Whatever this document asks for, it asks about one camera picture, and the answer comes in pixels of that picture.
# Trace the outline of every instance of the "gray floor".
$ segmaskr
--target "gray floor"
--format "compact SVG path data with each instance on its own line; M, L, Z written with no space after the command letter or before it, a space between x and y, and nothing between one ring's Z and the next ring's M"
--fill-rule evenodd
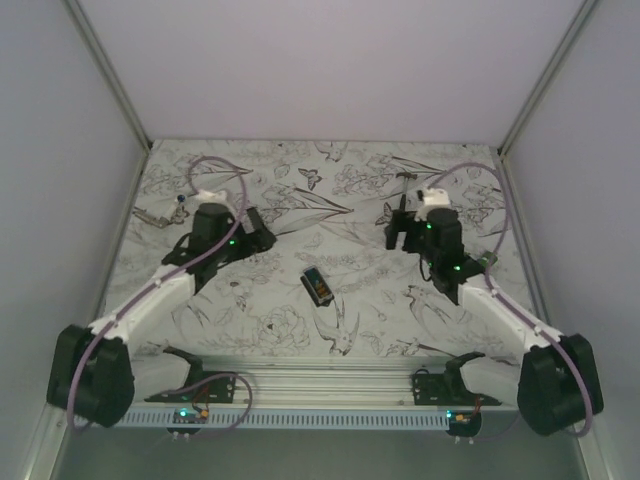
M486 419L492 431L506 414ZM579 480L576 441L533 434L520 422L499 441L455 445L440 433L236 431L172 442L152 429L92 429L68 439L59 480Z

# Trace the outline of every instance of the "wall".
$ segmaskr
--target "wall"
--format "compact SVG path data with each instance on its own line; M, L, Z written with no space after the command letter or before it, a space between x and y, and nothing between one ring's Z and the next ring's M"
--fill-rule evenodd
M143 152L61 2L1 2L0 64L0 478L14 479Z
M82 0L154 137L499 146L582 0Z
M552 320L593 344L596 426L628 479L640 477L639 24L637 0L601 3L509 159Z

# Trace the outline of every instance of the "white wall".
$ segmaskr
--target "white wall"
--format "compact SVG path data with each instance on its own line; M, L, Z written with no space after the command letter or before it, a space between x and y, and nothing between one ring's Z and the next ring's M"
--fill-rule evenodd
M82 0L148 134L499 146L582 0Z
M0 2L0 478L15 479L55 340L89 320L143 154L51 0Z
M640 478L638 25L637 0L602 2L509 160L553 321L593 344L603 447L629 480Z

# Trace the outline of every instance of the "floral patterned tablecloth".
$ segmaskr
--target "floral patterned tablecloth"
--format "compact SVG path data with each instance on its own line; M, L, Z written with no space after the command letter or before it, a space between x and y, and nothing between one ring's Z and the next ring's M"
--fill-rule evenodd
M383 228L399 203L401 179L410 191L465 161L493 166L489 149L472 145L371 142L162 140L144 173L136 209L161 214L189 195L187 172L201 156L235 164L269 228L274 248L220 270L188 303L162 319L145 351L166 345L199 355L350 357L459 355L473 350L508 355L479 318L465 313L422 280L417 255L384 249ZM215 160L193 172L198 188L226 189L240 203L236 173ZM460 212L467 250L492 250L502 229L504 200L487 172L462 169L442 184ZM409 195L408 208L417 198ZM158 267L191 228L186 218L159 229L132 215L107 298L116 308ZM318 266L336 295L316 308L301 271ZM493 274L530 305L511 232Z

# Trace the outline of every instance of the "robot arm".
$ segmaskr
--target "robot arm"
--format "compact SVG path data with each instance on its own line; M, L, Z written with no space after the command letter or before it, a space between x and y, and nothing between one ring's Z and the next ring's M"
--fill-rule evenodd
M200 204L194 215L192 231L178 241L152 278L129 299L140 297L124 315L118 315L121 318L116 315L122 307L87 328L70 325L58 336L47 389L50 404L66 408L80 358L109 322L115 325L104 334L82 371L75 395L78 415L109 427L124 416L133 401L200 380L201 361L171 347L146 361L132 359L158 323L198 293L220 268L269 250L276 237L266 228L258 212L250 208L247 221L238 226L222 248L187 266L217 245L234 222L235 212L226 195L201 192L199 196L205 203ZM182 266L187 266L186 270L161 281ZM144 294L150 284L157 287Z
M518 361L518 366L506 365L481 353L458 357L448 363L445 372L452 378L448 382L451 388L461 390L452 393L458 397L483 394L517 405L525 421L540 435L583 420L586 409L577 382L545 339L550 338L576 365L593 413L600 413L604 405L589 342L580 335L564 336L520 306L495 281L485 280L485 267L464 251L462 225L457 212L450 208L445 190L422 189L418 196L422 205L416 212L394 211L385 231L387 239L405 231L403 250L418 253L427 263L436 289L483 319ZM387 248L395 245L387 242ZM519 316L524 316L529 325Z

